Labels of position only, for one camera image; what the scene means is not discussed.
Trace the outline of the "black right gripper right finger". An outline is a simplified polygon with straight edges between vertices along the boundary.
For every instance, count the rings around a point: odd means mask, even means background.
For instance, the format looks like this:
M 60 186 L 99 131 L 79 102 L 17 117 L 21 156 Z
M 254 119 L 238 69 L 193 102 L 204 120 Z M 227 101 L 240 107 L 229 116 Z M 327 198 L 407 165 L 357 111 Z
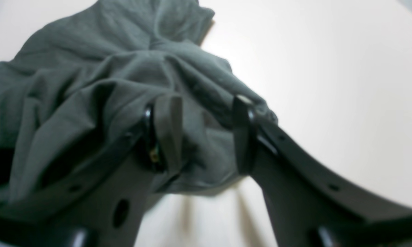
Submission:
M 412 247 L 412 208 L 353 184 L 306 153 L 239 95 L 238 172 L 260 186 L 280 247 Z

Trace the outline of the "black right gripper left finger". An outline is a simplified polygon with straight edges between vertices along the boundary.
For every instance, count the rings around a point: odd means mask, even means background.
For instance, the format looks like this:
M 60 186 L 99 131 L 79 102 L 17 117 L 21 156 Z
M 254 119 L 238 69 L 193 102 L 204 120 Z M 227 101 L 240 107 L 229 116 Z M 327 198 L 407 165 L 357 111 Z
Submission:
M 0 242 L 17 247 L 132 247 L 158 174 L 181 169 L 183 104 L 161 95 L 141 122 L 82 170 L 0 208 Z

